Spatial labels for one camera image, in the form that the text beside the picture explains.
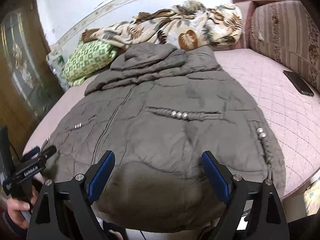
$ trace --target black handheld device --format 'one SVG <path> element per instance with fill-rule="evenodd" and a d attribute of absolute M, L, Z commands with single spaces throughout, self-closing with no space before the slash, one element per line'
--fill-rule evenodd
<path fill-rule="evenodd" d="M 301 93 L 302 95 L 313 97 L 315 94 L 307 85 L 307 83 L 295 72 L 284 70 L 283 73 L 289 78 L 294 87 Z"/>

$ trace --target blue rubber pad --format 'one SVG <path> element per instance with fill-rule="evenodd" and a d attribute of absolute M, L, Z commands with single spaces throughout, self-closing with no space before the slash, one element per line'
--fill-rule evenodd
<path fill-rule="evenodd" d="M 97 174 L 93 177 L 89 184 L 88 201 L 93 203 L 100 198 L 100 195 L 111 175 L 115 166 L 116 158 L 113 152 L 110 152 L 108 157 L 98 169 Z"/>
<path fill-rule="evenodd" d="M 228 184 L 206 152 L 201 156 L 201 165 L 218 199 L 228 205 L 231 200 Z"/>

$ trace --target human hand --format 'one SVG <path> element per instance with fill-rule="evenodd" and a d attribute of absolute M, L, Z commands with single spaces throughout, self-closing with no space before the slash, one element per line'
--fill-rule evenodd
<path fill-rule="evenodd" d="M 32 186 L 32 198 L 30 200 L 32 205 L 36 204 L 38 198 L 38 192 L 34 186 Z M 9 217 L 12 222 L 23 229 L 27 229 L 29 227 L 29 222 L 26 221 L 21 211 L 29 211 L 30 205 L 29 203 L 23 202 L 18 199 L 10 198 L 7 201 L 7 209 Z"/>

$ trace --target jacket zipper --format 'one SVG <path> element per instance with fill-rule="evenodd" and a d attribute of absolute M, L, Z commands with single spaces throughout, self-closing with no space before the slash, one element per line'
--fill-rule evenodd
<path fill-rule="evenodd" d="M 129 91 L 128 95 L 126 96 L 126 98 L 124 99 L 124 101 L 115 109 L 115 111 L 113 112 L 111 118 L 110 118 L 110 121 L 108 123 L 108 125 L 106 126 L 105 130 L 103 131 L 102 135 L 100 136 L 98 142 L 97 142 L 97 146 L 95 147 L 94 149 L 94 152 L 93 152 L 93 157 L 92 157 L 92 162 L 91 162 L 91 165 L 93 165 L 96 161 L 96 155 L 97 155 L 97 152 L 98 150 L 101 149 L 100 146 L 102 146 L 102 144 L 105 142 L 105 140 L 107 139 L 108 135 L 109 135 L 109 131 L 110 129 L 113 127 L 114 123 L 115 123 L 115 120 L 116 120 L 116 115 L 120 109 L 121 106 L 123 106 L 126 101 L 128 100 L 128 98 L 130 97 L 131 95 L 131 92 L 132 90 L 134 89 L 134 87 Z"/>

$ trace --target wooden door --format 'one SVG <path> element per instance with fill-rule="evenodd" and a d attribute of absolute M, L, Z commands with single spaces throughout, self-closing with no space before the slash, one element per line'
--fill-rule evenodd
<path fill-rule="evenodd" d="M 16 0 L 1 23 L 0 126 L 19 155 L 32 132 L 62 96 L 51 73 L 35 0 Z"/>

